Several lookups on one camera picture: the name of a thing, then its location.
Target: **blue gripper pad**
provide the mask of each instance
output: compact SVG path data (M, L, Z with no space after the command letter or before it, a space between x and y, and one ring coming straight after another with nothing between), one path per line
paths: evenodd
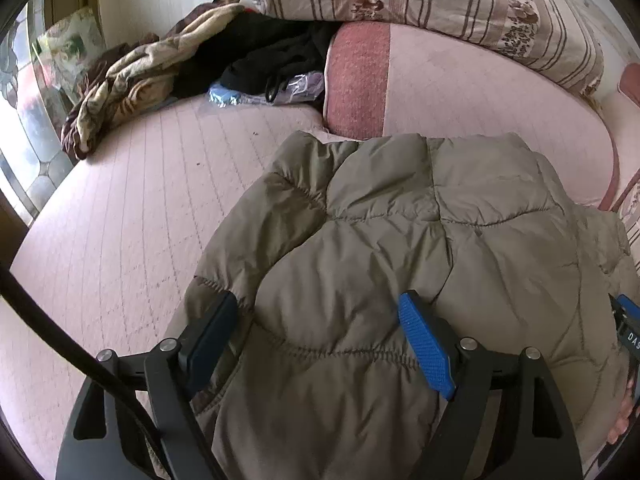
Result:
M400 296L398 317L429 386L451 400L456 385L451 375L449 356L407 293Z
M637 320L640 320L640 307L638 307L633 301L631 301L624 294L620 294L617 298L618 303L622 305L628 316L631 316Z

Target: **black cable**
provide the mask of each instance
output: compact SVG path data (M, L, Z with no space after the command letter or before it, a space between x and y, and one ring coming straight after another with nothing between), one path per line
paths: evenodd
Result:
M0 296L46 344L126 407L144 431L162 466L169 471L160 432L136 395L56 325L3 265L0 265Z

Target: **brown blanket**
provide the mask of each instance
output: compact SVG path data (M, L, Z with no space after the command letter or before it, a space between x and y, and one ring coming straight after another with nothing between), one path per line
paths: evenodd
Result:
M237 4L239 1L240 0L213 0L212 2L207 2L195 7L164 35L162 41L170 40L181 34L186 27L205 12L228 4ZM116 62L139 47L156 44L160 41L160 38L156 34L149 33L142 41L133 45L127 43L120 44L102 54L87 71L81 83L82 100L69 112L60 133L62 148L74 164L78 160L86 158L86 156L97 147L100 138L107 133L109 128L116 124L123 123L137 113L159 104L168 96L171 91L175 70L171 70L165 74L153 75L149 73L147 78L141 73L135 80L131 79L129 81L129 93L120 100L119 105L117 107L112 106L109 110L105 110L104 120L97 130L93 127L85 128L85 136L92 140L85 146L82 144L82 137L78 129L78 117L81 114L81 108L86 101L87 95L90 94L90 92L96 92L97 89L100 88L108 78L110 68Z

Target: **bed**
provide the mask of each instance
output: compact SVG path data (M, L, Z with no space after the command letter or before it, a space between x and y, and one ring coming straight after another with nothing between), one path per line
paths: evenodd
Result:
M625 67L640 62L640 48L609 0L253 1L261 12L281 18L405 24L480 45L580 96L612 130L617 119L603 102L618 91ZM621 150L616 156L623 166L640 166L636 153ZM627 182L617 182L616 198Z
M598 205L604 199L612 186L614 149L591 108L548 78L494 52L436 32L407 29L402 34L389 32L385 85L391 90L385 86L384 93L385 101L391 101L385 105L390 111L387 131L383 121L381 135L415 131L412 121L423 120L416 111L419 100L392 101L401 96L411 64L395 64L389 54L395 49L402 60L416 32L434 34L428 36L433 53L453 48L443 38L456 42L457 55L448 61L440 56L441 64L473 57L490 67L489 73L504 74L504 79L492 85L492 98L482 109L466 106L465 100L451 100L446 109L441 106L439 126L431 136L477 133L474 125L481 111L482 133L531 132L527 142L554 161L574 200ZM421 70L433 74L434 67L442 76L444 69L437 63ZM466 71L466 76L450 78L441 88L467 100L479 96L487 72ZM334 82L328 81L328 104ZM523 89L534 92L536 99L527 99ZM567 122L567 117L577 119ZM448 124L460 127L441 127ZM556 128L551 139L550 130L559 124L571 127ZM308 106L219 109L204 96L126 123L80 162L54 193L12 271L90 353L105 347L118 354L146 351L162 338L204 244L294 130L310 131L324 142L340 138L329 134L322 115ZM579 149L572 150L578 144ZM555 151L552 146L564 148ZM82 376L1 301L0 404L33 465L46 480L53 480Z

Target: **quilted jacket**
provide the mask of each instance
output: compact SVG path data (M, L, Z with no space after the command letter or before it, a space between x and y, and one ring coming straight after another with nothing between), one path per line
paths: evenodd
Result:
M241 320L193 407L229 479L390 480L445 405L399 326L402 292L490 350L539 348L585 460L628 373L608 294L637 300L639 280L617 217L572 203L515 134L298 132L213 235L169 332L223 289Z

